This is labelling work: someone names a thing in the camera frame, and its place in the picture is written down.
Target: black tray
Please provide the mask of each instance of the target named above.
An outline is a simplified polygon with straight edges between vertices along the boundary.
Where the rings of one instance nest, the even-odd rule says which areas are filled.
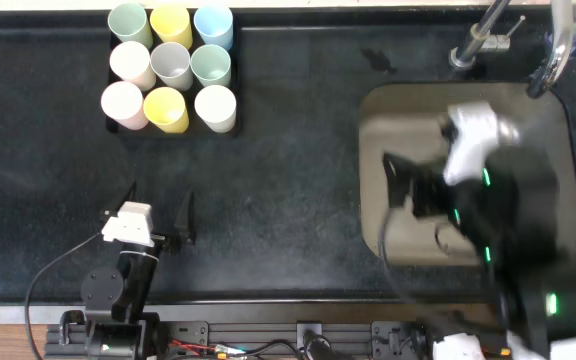
[[[152,10],[147,10],[149,19],[150,19],[150,12],[152,12]],[[190,23],[192,25],[192,37],[193,37],[193,44],[189,52],[190,55],[192,56],[195,50],[197,50],[197,48],[204,45],[205,43],[204,40],[199,35],[199,32],[195,28],[195,24],[193,23],[194,11],[189,12],[190,12]],[[184,133],[182,134],[165,133],[163,130],[159,129],[156,125],[154,125],[151,122],[148,122],[148,125],[146,125],[146,127],[144,127],[143,129],[130,130],[121,126],[118,122],[107,116],[106,116],[106,130],[116,135],[135,137],[135,138],[139,137],[161,138],[161,139],[166,138],[181,139],[181,138],[195,138],[195,137],[233,138],[237,136],[237,133],[241,128],[241,101],[239,99],[239,67],[237,61],[237,55],[239,53],[238,40],[240,37],[239,37],[239,28],[237,27],[237,23],[234,20],[233,20],[233,27],[234,27],[233,45],[232,48],[228,50],[228,53],[230,54],[230,72],[231,72],[230,86],[228,88],[235,95],[235,99],[237,100],[237,109],[235,115],[235,126],[230,131],[225,133],[214,132],[212,129],[210,129],[210,127],[208,127],[208,125],[206,125],[206,123],[201,119],[201,117],[197,115],[197,112],[195,111],[195,97],[197,96],[197,93],[199,93],[199,91],[201,91],[201,89],[204,88],[204,86],[201,84],[201,82],[199,82],[199,80],[197,79],[197,77],[194,76],[194,74],[193,74],[192,86],[190,87],[190,89],[186,91],[180,91],[181,94],[184,96],[184,101],[186,102],[186,111],[188,111],[188,121],[189,121],[188,129],[186,129]],[[152,30],[152,28],[151,31],[153,37],[153,45],[152,48],[150,49],[150,52],[152,53],[152,50],[154,50],[155,47],[157,47],[157,45],[163,42],[157,36],[157,33],[154,30]],[[110,50],[112,51],[112,49],[114,49],[115,46],[119,45],[120,43],[121,41],[115,36],[115,34],[111,33]],[[110,85],[116,81],[121,81],[121,78],[117,76],[110,69],[110,67],[108,67],[108,84]],[[153,88],[148,91],[142,92],[144,95],[144,99],[146,98],[146,95],[148,95],[148,93],[150,93],[154,89],[164,86],[166,86],[166,84],[164,84],[164,82],[159,77],[157,77],[157,82],[155,83],[155,86],[153,86]]]

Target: faucet handle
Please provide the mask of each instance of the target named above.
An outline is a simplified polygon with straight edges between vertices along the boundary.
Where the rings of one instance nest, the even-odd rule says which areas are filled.
[[[515,32],[515,30],[517,30],[517,28],[521,25],[521,23],[524,22],[524,20],[526,20],[526,17],[521,15],[519,17],[519,21],[517,21],[515,26],[513,26],[512,29],[510,29],[510,31],[508,31],[506,35],[488,36],[486,41],[484,41],[483,45],[481,46],[481,49],[479,49],[479,52],[498,53],[508,51],[508,49],[510,49],[510,36],[512,36],[512,34]]]

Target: faucet base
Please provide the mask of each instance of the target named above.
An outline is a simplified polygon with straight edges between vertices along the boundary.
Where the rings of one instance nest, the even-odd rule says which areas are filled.
[[[450,65],[456,70],[469,70],[475,64],[475,57],[473,56],[472,59],[468,62],[463,62],[457,58],[457,48],[450,50],[450,55],[448,57],[450,60]]]

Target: blue cup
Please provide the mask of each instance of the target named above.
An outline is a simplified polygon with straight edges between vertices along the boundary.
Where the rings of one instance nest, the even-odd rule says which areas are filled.
[[[232,11],[223,5],[204,6],[195,13],[195,28],[204,43],[226,50],[232,47]]]

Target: plastic cup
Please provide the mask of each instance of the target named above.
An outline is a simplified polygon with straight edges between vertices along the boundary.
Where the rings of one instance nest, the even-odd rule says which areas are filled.
[[[232,47],[232,11],[223,5],[204,6],[195,13],[195,28],[206,44]]]
[[[121,4],[108,14],[108,27],[122,42],[136,41],[150,49],[152,32],[146,10],[135,3]]]
[[[167,133],[188,129],[186,102],[179,91],[162,87],[150,92],[144,100],[144,113],[151,123]]]
[[[227,87],[211,85],[197,94],[195,111],[213,131],[228,132],[235,126],[237,99]]]
[[[130,130],[139,130],[148,125],[143,102],[141,90],[127,81],[108,85],[101,95],[101,109],[104,113]]]
[[[199,47],[190,58],[190,67],[203,86],[230,85],[230,55],[221,46]]]
[[[163,43],[152,51],[150,65],[168,86],[186,91],[192,86],[190,53],[181,44]]]
[[[150,68],[150,52],[136,41],[121,43],[110,53],[110,68],[122,80],[131,82],[141,91],[148,91],[157,81]]]
[[[164,4],[150,14],[150,24],[163,42],[192,46],[192,26],[188,9],[177,3]]]

